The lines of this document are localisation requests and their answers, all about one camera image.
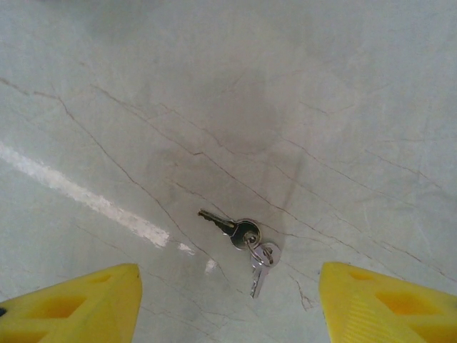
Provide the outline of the bright silver key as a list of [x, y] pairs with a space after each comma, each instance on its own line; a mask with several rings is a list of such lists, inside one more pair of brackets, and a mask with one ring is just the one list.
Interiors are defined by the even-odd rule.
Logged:
[[251, 264], [253, 267], [253, 284], [250, 295], [256, 299], [270, 270], [280, 260], [281, 249], [273, 242], [265, 242], [251, 250]]

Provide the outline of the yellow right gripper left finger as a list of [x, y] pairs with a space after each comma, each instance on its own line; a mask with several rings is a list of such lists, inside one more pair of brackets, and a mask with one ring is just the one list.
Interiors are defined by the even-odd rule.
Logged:
[[131, 343], [142, 298], [137, 264], [0, 302], [0, 343]]

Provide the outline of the dark silver key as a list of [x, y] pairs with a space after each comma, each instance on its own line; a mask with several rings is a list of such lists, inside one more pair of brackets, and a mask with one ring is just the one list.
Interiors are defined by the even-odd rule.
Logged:
[[261, 243], [261, 230], [250, 219], [226, 219], [205, 209], [200, 209], [198, 215], [213, 222], [223, 234], [229, 237], [231, 243], [238, 250], [247, 250], [249, 247], [255, 248]]

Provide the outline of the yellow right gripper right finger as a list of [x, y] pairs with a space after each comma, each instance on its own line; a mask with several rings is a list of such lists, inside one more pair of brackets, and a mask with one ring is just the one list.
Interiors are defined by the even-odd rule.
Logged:
[[331, 343], [457, 343], [457, 296], [340, 262], [323, 264]]

